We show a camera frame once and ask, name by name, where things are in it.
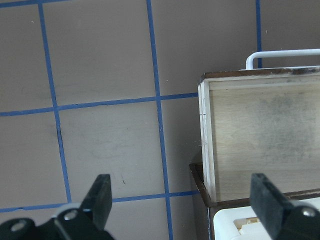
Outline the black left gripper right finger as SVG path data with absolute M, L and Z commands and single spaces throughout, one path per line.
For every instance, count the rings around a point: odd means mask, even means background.
M 277 238 L 293 204 L 263 173 L 253 173 L 250 182 L 250 205 L 271 238 Z

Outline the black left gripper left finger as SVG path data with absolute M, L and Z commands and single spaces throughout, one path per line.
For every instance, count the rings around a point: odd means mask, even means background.
M 111 208 L 111 177 L 109 174 L 99 174 L 83 199 L 80 210 L 98 230 L 104 230 Z

